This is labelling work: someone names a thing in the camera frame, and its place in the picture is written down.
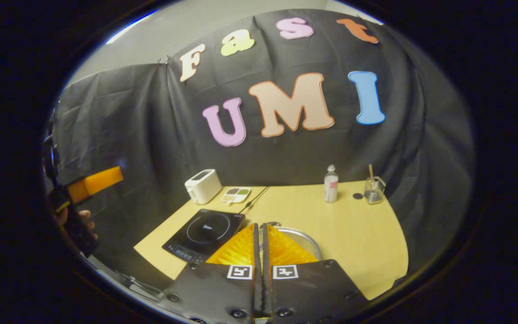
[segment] black cloth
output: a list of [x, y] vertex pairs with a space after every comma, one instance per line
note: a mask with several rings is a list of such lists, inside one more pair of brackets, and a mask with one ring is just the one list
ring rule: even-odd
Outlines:
[[[306, 20], [314, 34], [283, 39], [275, 24], [292, 17]], [[380, 42], [358, 39], [337, 24], [342, 18], [366, 26]], [[255, 44], [222, 56], [222, 39], [237, 29], [249, 30]], [[179, 57], [201, 43], [207, 49], [196, 74], [181, 82]], [[357, 123], [351, 71], [377, 75], [382, 123]], [[249, 88], [273, 81], [290, 96], [296, 78], [308, 72], [323, 75], [335, 124], [294, 132], [286, 127], [280, 136], [263, 137], [261, 109]], [[241, 145], [224, 147], [202, 111], [236, 97], [247, 136]], [[97, 224], [95, 256], [123, 273], [138, 271], [131, 265], [132, 256], [138, 260], [133, 246], [185, 204], [183, 183], [206, 168], [216, 169], [224, 186], [277, 186], [322, 183], [329, 164], [340, 182], [364, 180], [372, 163], [405, 233], [409, 273], [447, 246], [467, 208], [474, 153], [466, 102], [403, 35], [346, 14], [281, 10], [245, 18], [193, 41], [168, 63], [99, 72], [66, 87], [59, 99], [54, 138], [63, 182], [122, 168], [123, 182], [82, 207]], [[228, 111], [220, 108], [219, 118], [232, 133]]]

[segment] power cord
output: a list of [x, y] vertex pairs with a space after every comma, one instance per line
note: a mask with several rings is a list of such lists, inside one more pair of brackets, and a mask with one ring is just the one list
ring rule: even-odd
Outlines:
[[253, 198], [250, 202], [248, 202], [248, 203], [246, 203], [246, 204], [245, 204], [245, 207], [243, 207], [243, 209], [241, 209], [241, 211], [240, 211], [240, 212], [238, 212], [238, 214], [241, 214], [241, 213], [242, 213], [245, 209], [247, 209], [247, 208], [249, 208], [249, 209], [253, 208], [253, 206], [255, 205], [255, 204], [253, 203], [253, 201], [255, 201], [255, 199], [258, 199], [259, 197], [261, 197], [261, 195], [262, 195], [265, 191], [267, 191], [267, 189], [269, 189], [269, 188], [271, 188], [271, 186], [267, 186], [267, 187], [263, 188], [263, 190], [261, 190], [261, 192], [260, 192], [260, 193], [258, 193], [258, 194], [257, 194], [257, 196], [255, 196], [255, 198]]

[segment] white toaster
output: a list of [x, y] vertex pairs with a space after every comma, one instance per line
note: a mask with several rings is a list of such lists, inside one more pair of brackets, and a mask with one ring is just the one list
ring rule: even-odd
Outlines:
[[209, 203], [223, 188], [214, 169], [199, 172], [185, 182], [191, 200], [199, 205]]

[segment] foam letter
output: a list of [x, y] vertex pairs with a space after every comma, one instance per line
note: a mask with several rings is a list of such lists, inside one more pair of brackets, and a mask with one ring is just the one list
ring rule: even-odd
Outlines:
[[221, 55], [228, 57], [238, 51], [250, 49], [255, 44], [255, 39], [251, 39], [247, 29], [239, 29], [226, 35], [221, 43], [224, 44], [221, 48]]
[[199, 65], [199, 62], [201, 62], [201, 55], [199, 53], [204, 50], [205, 44], [201, 44], [179, 58], [183, 67], [183, 74], [181, 74], [179, 81], [183, 82], [195, 75], [197, 70], [193, 68], [193, 65]]
[[291, 98], [271, 81], [257, 83], [249, 88], [249, 94], [257, 98], [263, 114], [265, 128], [261, 131], [261, 135], [273, 137], [285, 131], [285, 128], [277, 122], [276, 113], [293, 131], [299, 127], [302, 111], [305, 113], [303, 122], [305, 129], [324, 129], [333, 126], [335, 119], [327, 112], [321, 82], [323, 82], [323, 75], [320, 73], [297, 76]]
[[280, 20], [275, 24], [275, 27], [281, 31], [279, 35], [284, 39], [296, 39], [313, 35], [313, 29], [309, 25], [304, 24], [306, 24], [306, 21], [301, 18], [290, 18]]
[[368, 41], [369, 43], [376, 44], [379, 42], [377, 37], [372, 37], [370, 35], [367, 35], [365, 31], [367, 28], [363, 25], [359, 25], [358, 23], [352, 21], [351, 19], [339, 19], [337, 20], [337, 23], [341, 25], [345, 25], [347, 29], [353, 34], [353, 36], [357, 37], [358, 39], [362, 41]]
[[232, 98], [223, 103], [223, 108], [229, 111], [235, 126], [235, 133], [232, 135], [226, 134], [223, 130], [221, 121], [219, 121], [219, 107], [217, 105], [212, 105], [203, 111], [203, 117], [207, 119], [213, 138], [222, 146], [237, 146], [245, 141], [247, 131], [245, 130], [245, 123], [243, 123], [239, 105], [241, 105], [241, 98]]
[[347, 76], [357, 87], [361, 113], [357, 116], [357, 123], [372, 125], [382, 123], [385, 114], [381, 112], [377, 95], [377, 75], [373, 72], [353, 71]]

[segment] gray wall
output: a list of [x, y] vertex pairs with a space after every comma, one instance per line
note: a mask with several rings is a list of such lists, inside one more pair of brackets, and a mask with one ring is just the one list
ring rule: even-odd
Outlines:
[[372, 17], [335, 0], [182, 0], [175, 2], [129, 29], [113, 43], [99, 47], [74, 72], [69, 82], [123, 66], [166, 61], [188, 43], [255, 14], [283, 9], [322, 9]]

